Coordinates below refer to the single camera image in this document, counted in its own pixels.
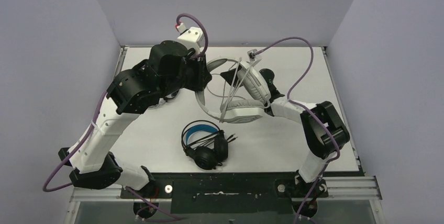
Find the grey white headphones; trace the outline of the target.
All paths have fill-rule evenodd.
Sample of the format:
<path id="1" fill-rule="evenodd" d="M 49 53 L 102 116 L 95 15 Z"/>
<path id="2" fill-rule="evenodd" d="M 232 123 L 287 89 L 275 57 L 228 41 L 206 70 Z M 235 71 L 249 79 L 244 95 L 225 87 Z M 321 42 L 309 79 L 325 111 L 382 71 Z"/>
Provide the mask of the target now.
<path id="1" fill-rule="evenodd" d="M 227 84 L 223 89 L 223 99 L 219 110 L 212 111 L 206 106 L 205 92 L 195 92 L 195 98 L 202 111 L 221 123 L 244 124 L 258 120 L 265 115 L 265 110 L 271 105 L 271 91 L 264 77 L 249 61 L 241 58 L 219 57 L 210 60 L 207 68 L 210 72 L 232 64 L 229 69 L 242 68 L 238 77 L 242 87 L 231 87 Z"/>

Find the white and black headphones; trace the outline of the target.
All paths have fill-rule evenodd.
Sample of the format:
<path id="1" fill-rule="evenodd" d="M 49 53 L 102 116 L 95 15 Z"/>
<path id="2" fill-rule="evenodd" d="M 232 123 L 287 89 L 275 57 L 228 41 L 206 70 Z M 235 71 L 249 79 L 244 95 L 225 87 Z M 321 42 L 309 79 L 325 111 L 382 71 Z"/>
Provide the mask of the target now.
<path id="1" fill-rule="evenodd" d="M 161 98 L 159 100 L 158 106 L 161 106 L 161 105 L 163 105 L 165 103 L 168 103 L 168 102 L 174 100 L 178 96 L 179 92 L 180 92 L 180 90 L 175 91 L 175 92 L 167 95 L 166 97 Z"/>

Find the black headphones with blue band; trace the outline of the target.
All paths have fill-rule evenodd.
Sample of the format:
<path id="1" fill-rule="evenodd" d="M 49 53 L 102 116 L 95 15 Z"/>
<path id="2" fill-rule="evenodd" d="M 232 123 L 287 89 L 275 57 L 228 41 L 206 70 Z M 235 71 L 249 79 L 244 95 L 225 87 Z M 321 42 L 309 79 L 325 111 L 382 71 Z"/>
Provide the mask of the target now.
<path id="1" fill-rule="evenodd" d="M 229 141 L 225 132 L 208 120 L 188 123 L 181 132 L 185 155 L 202 170 L 215 170 L 228 159 Z"/>

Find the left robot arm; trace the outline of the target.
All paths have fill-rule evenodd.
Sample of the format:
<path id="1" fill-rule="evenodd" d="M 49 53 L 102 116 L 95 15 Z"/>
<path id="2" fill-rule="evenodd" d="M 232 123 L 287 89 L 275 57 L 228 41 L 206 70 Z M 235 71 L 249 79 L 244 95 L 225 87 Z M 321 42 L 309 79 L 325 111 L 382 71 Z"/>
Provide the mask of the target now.
<path id="1" fill-rule="evenodd" d="M 72 167 L 74 187 L 103 189 L 118 184 L 142 196 L 153 193 L 155 182 L 143 165 L 120 161 L 111 149 L 126 128 L 159 101 L 181 89 L 202 91 L 210 81 L 205 51 L 166 40 L 149 55 L 112 80 L 99 101 L 85 134 L 59 156 Z"/>

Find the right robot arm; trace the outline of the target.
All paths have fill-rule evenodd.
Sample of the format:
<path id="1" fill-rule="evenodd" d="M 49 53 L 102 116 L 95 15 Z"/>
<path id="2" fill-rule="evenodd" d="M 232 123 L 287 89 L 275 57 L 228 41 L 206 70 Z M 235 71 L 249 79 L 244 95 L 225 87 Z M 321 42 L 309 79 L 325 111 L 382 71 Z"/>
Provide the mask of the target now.
<path id="1" fill-rule="evenodd" d="M 315 181 L 331 161 L 340 157 L 340 150 L 350 140 L 334 105 L 329 101 L 313 104 L 290 100 L 274 85 L 274 72 L 270 69 L 239 67 L 220 75 L 232 88 L 242 86 L 252 97 L 222 103 L 218 117 L 222 122 L 248 123 L 269 115 L 302 125 L 309 153 L 298 170 L 294 188 L 301 196 L 312 193 Z"/>

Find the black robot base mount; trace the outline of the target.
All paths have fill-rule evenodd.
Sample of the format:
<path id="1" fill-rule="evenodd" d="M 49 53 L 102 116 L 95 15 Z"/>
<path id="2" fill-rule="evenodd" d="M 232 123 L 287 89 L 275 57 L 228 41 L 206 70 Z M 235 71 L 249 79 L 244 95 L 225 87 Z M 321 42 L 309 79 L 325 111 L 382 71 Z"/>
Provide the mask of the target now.
<path id="1" fill-rule="evenodd" d="M 173 214 L 296 211 L 311 185 L 295 172 L 154 173 L 140 196 L 171 204 Z"/>

